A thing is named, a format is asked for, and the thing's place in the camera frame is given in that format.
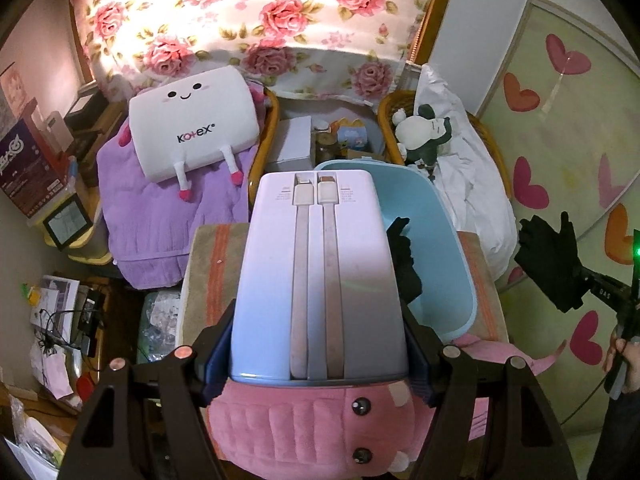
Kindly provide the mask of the person right hand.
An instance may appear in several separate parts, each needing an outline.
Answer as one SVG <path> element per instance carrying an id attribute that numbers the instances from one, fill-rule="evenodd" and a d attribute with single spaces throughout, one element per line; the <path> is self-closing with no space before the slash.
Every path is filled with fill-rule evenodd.
<path id="1" fill-rule="evenodd" d="M 605 356 L 605 391 L 612 399 L 622 394 L 635 393 L 639 390 L 639 338 L 626 340 L 612 335 L 610 348 Z"/>

